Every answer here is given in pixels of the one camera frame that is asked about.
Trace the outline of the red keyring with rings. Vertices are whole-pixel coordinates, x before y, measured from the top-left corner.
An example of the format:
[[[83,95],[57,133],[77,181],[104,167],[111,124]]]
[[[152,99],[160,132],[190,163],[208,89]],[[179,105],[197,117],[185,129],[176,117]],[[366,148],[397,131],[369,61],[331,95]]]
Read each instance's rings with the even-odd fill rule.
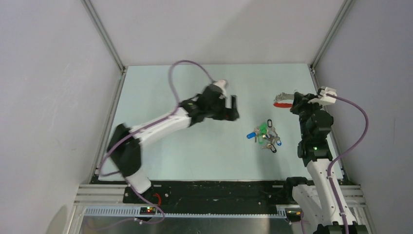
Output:
[[[293,94],[287,94],[287,93],[282,92],[275,96],[275,99],[273,101],[273,106],[277,108],[292,108],[293,101],[294,101]]]

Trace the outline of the blue tagged key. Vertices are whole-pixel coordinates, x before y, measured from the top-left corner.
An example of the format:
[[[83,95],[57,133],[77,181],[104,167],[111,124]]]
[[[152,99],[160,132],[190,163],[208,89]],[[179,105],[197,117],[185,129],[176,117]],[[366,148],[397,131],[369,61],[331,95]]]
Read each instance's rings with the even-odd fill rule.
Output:
[[[246,136],[246,138],[247,138],[247,139],[252,139],[252,138],[255,138],[256,135],[257,135],[256,132],[251,132],[251,133],[249,133],[249,134]]]

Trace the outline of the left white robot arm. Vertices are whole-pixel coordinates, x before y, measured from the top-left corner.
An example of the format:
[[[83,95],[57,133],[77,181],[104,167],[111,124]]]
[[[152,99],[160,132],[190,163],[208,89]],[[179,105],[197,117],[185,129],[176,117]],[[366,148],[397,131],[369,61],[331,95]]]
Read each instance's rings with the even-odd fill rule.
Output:
[[[237,96],[230,96],[231,106],[227,107],[225,87],[224,80],[209,84],[202,93],[179,102],[172,112],[153,122],[134,127],[116,126],[104,158],[114,163],[142,203],[148,203],[154,197],[151,181],[142,169],[143,147],[207,118],[236,121],[239,118]]]

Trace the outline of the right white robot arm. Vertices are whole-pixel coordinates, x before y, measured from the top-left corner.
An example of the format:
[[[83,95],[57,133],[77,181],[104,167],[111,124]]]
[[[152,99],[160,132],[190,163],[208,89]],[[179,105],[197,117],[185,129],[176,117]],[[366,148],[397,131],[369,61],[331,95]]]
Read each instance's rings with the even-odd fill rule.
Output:
[[[301,141],[298,157],[309,172],[314,186],[304,177],[289,177],[283,190],[284,200],[301,208],[302,231],[307,234],[366,234],[365,225],[358,224],[339,187],[327,136],[334,118],[323,107],[338,100],[336,90],[323,87],[314,94],[293,95],[291,113],[299,117]]]

